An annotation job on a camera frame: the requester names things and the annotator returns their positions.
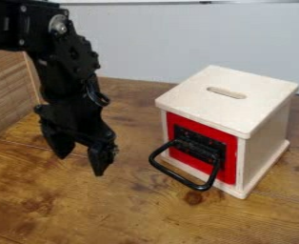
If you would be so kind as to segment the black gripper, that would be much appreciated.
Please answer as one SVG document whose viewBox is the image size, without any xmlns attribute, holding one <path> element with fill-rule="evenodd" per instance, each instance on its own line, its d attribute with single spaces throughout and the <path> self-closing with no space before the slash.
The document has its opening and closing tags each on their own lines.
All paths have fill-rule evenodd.
<svg viewBox="0 0 299 244">
<path fill-rule="evenodd" d="M 34 107 L 40 118 L 40 133 L 51 151 L 63 159 L 75 143 L 88 147 L 87 157 L 95 176 L 103 175 L 118 153 L 115 133 L 101 119 L 102 108 L 109 102 L 92 74 L 80 82 L 72 95 Z"/>
</svg>

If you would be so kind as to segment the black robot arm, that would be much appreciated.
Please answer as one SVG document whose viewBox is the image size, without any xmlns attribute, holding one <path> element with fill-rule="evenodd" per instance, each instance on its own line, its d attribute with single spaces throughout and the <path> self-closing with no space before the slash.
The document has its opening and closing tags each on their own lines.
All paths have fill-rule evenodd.
<svg viewBox="0 0 299 244">
<path fill-rule="evenodd" d="M 63 158 L 86 146 L 94 175 L 103 175 L 118 151 L 101 119 L 110 99 L 96 83 L 96 53 L 67 10 L 47 0 L 0 0 L 0 50 L 23 51 L 32 61 L 43 99 L 34 113 L 51 151 Z"/>
</svg>

